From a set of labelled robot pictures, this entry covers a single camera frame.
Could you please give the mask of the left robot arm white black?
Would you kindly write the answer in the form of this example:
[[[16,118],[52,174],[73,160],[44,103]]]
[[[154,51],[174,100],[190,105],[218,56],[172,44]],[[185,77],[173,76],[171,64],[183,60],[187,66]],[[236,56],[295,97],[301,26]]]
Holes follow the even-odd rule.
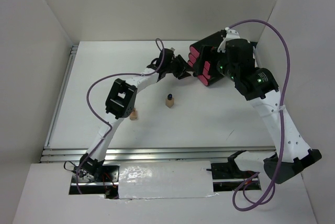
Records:
[[[135,108],[135,100],[142,90],[150,85],[156,84],[167,74],[173,74],[181,80],[191,76],[193,69],[181,57],[174,55],[173,50],[164,48],[159,57],[152,62],[141,73],[112,74],[93,83],[87,91],[86,102],[91,112],[103,122],[93,144],[81,157],[76,167],[76,180],[80,174],[85,175],[90,181],[95,182],[102,177],[103,163],[107,149],[114,134],[123,120],[130,116]],[[105,101],[105,116],[101,117],[91,106],[90,92],[93,87],[101,81],[116,77]]]

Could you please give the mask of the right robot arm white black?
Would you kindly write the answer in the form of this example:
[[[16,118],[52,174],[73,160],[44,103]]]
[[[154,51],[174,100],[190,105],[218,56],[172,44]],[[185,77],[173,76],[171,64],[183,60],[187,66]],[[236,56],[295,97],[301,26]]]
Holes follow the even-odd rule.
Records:
[[[201,40],[189,48],[189,65],[206,86],[226,77],[257,111],[276,151],[260,154],[238,151],[228,159],[228,173],[240,177],[245,171],[264,172],[275,184],[290,180],[322,157],[298,132],[282,103],[284,91],[273,74],[256,65],[253,45],[245,39]]]

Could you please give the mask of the pink top drawer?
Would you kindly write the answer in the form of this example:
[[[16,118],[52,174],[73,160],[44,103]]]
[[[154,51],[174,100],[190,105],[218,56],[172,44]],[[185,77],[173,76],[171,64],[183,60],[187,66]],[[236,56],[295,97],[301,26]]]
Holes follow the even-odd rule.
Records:
[[[189,52],[194,58],[197,59],[201,53],[201,48],[195,48],[194,46],[190,46]]]

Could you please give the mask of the black drawer organizer case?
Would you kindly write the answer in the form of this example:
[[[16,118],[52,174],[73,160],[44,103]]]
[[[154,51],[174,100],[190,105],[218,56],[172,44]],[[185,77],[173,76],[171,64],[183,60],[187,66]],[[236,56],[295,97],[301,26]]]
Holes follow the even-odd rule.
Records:
[[[217,70],[219,53],[217,49],[225,39],[227,32],[220,30],[205,37],[189,47],[188,65],[193,68],[193,76],[197,77],[205,86],[210,86],[223,78]]]

